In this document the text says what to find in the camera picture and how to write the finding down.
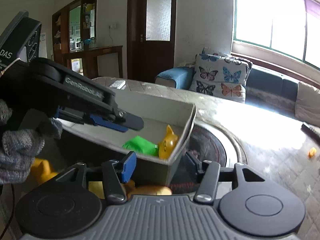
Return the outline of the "grey knitted gloved hand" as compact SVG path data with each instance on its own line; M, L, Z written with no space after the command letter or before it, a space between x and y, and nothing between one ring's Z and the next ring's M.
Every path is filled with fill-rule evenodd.
M62 123L31 109L22 119L17 131L1 133L1 185L24 182L35 157L45 146L46 138L60 139Z

